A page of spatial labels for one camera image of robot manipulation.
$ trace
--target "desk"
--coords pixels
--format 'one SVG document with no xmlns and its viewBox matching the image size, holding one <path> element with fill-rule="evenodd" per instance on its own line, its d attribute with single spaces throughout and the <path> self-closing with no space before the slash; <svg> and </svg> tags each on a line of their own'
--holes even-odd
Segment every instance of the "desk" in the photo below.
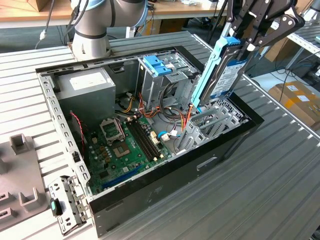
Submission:
<svg viewBox="0 0 320 240">
<path fill-rule="evenodd" d="M 203 64 L 212 51 L 186 31 L 110 44 L 116 55 L 182 45 Z M 33 137 L 45 188 L 72 173 L 35 69 L 73 61 L 65 46 L 0 54 L 0 141 L 17 133 Z M 263 117 L 260 128 L 229 159 L 102 239 L 304 240 L 312 235 L 320 225 L 319 137 L 246 76 L 235 92 Z M 0 239 L 97 237 L 90 221 L 62 237 L 47 210 L 0 232 Z"/>
<path fill-rule="evenodd" d="M 48 2 L 41 12 L 0 6 L 0 29 L 45 26 L 50 4 L 51 2 Z M 209 7 L 202 6 L 198 3 L 196 6 L 187 6 L 180 1 L 156 2 L 154 7 L 154 19 L 210 17 L 214 15 L 215 11 L 215 5 Z M 71 12 L 72 9 L 68 0 L 56 0 L 49 25 L 67 25 L 70 20 Z M 149 11 L 148 19 L 150 19 L 151 16 L 152 14 Z"/>
</svg>

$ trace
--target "power cable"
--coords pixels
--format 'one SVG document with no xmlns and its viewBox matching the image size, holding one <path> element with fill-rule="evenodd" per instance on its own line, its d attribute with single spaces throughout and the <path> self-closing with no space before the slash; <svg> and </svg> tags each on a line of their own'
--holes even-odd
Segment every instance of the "power cable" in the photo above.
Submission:
<svg viewBox="0 0 320 240">
<path fill-rule="evenodd" d="M 89 4 L 89 0 L 85 0 L 85 4 L 84 4 L 84 7 L 83 7 L 83 9 L 82 9 L 82 11 L 81 11 L 81 13 L 80 13 L 80 16 L 77 18 L 79 12 L 76 12 L 76 11 L 79 11 L 79 10 L 80 10 L 80 3 L 81 3 L 81 0 L 79 1 L 79 4 L 74 8 L 74 10 L 73 10 L 74 15 L 73 15 L 73 17 L 71 16 L 71 20 L 70 20 L 70 22 L 69 22 L 69 24 L 68 24 L 68 26 L 67 26 L 67 28 L 66 28 L 66 32 L 65 32 L 64 37 L 63 37 L 63 39 L 65 39 L 65 40 L 64 40 L 65 44 L 67 44 L 67 35 L 68 35 L 68 33 L 70 33 L 70 31 L 75 28 L 75 26 L 80 22 L 80 20 L 81 20 L 82 17 L 84 16 L 85 11 L 86 11 L 86 9 L 87 9 L 87 6 L 88 6 L 88 4 Z"/>
<path fill-rule="evenodd" d="M 49 10 L 49 15 L 48 15 L 48 18 L 46 20 L 46 24 L 45 24 L 45 29 L 40 33 L 40 39 L 39 41 L 36 43 L 34 49 L 37 49 L 40 42 L 46 38 L 47 36 L 47 30 L 48 30 L 48 27 L 49 27 L 49 22 L 50 22 L 50 19 L 51 19 L 51 14 L 52 14 L 52 11 L 54 9 L 54 5 L 55 5 L 55 0 L 52 0 L 51 1 L 51 6 L 50 6 L 50 10 Z"/>
</svg>

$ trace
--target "white connector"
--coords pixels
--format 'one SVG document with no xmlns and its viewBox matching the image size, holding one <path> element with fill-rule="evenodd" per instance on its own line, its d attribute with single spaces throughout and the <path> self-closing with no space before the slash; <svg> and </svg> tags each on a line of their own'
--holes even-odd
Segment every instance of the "white connector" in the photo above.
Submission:
<svg viewBox="0 0 320 240">
<path fill-rule="evenodd" d="M 40 41 L 42 41 L 43 39 L 45 39 L 47 36 L 47 31 L 44 29 L 41 33 L 40 33 Z"/>
<path fill-rule="evenodd" d="M 165 133 L 165 134 L 163 134 L 163 135 L 161 136 L 161 139 L 162 139 L 164 142 L 166 142 L 166 141 L 169 141 L 169 140 L 170 140 L 170 137 L 169 137 L 168 133 Z"/>
</svg>

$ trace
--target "metal chassis frame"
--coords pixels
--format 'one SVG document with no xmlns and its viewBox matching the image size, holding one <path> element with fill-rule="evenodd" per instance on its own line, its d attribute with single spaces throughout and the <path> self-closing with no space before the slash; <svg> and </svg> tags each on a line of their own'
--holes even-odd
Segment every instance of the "metal chassis frame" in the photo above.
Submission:
<svg viewBox="0 0 320 240">
<path fill-rule="evenodd" d="M 137 52 L 126 57 L 101 58 L 36 69 L 42 89 L 47 97 L 46 102 L 50 109 L 50 114 L 55 114 L 55 116 L 52 116 L 55 119 L 55 121 L 53 121 L 55 127 L 57 130 L 61 130 L 57 132 L 61 132 L 61 135 L 64 132 L 61 138 L 65 140 L 65 146 L 69 145 L 69 147 L 66 147 L 66 151 L 79 152 L 68 124 L 60 110 L 59 103 L 55 100 L 53 88 L 49 84 L 50 78 L 48 77 L 53 77 L 54 74 L 64 75 L 90 67 L 101 67 L 111 63 L 133 60 L 133 55 L 135 55 L 136 58 L 141 58 L 144 54 L 165 53 L 171 50 L 178 51 L 195 68 L 203 72 L 204 65 L 182 46 Z M 152 170 L 152 173 L 151 171 L 145 171 L 144 175 L 136 177 L 135 179 L 132 178 L 119 186 L 112 187 L 96 195 L 95 198 L 87 198 L 99 237 L 206 173 L 216 164 L 227 159 L 264 121 L 263 118 L 254 112 L 235 93 L 231 94 L 229 101 L 233 106 L 248 116 L 250 120 L 226 134 L 203 143 L 196 149 L 186 151 L 184 154 L 173 157 L 165 164 L 156 166 Z M 80 183 L 86 184 L 89 180 L 89 175 L 87 174 L 88 170 L 84 161 L 74 162 L 72 155 L 69 154 L 69 156 L 70 166 L 75 166 L 77 173 L 82 174 L 78 175 Z"/>
</svg>

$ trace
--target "metal grating table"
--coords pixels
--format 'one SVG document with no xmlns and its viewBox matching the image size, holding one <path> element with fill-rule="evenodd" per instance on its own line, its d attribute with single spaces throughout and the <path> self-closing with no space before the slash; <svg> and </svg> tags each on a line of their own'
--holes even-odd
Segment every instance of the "metal grating table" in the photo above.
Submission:
<svg viewBox="0 0 320 240">
<path fill-rule="evenodd" d="M 279 19 L 273 21 L 271 27 L 276 30 L 279 27 L 279 21 Z M 320 36 L 320 21 L 314 24 L 306 22 L 304 27 L 287 36 L 288 39 L 301 47 L 287 65 L 287 68 L 291 67 L 304 49 L 320 58 L 320 43 L 315 40 L 317 36 Z"/>
<path fill-rule="evenodd" d="M 202 63 L 211 48 L 188 32 L 111 41 L 115 54 L 182 45 Z M 0 55 L 0 141 L 32 136 L 45 188 L 70 174 L 35 68 L 73 62 L 66 47 Z M 320 224 L 320 138 L 249 79 L 236 93 L 265 120 L 239 150 L 105 236 L 106 240 L 304 240 Z M 51 210 L 0 239 L 95 239 L 91 222 L 62 237 Z"/>
</svg>

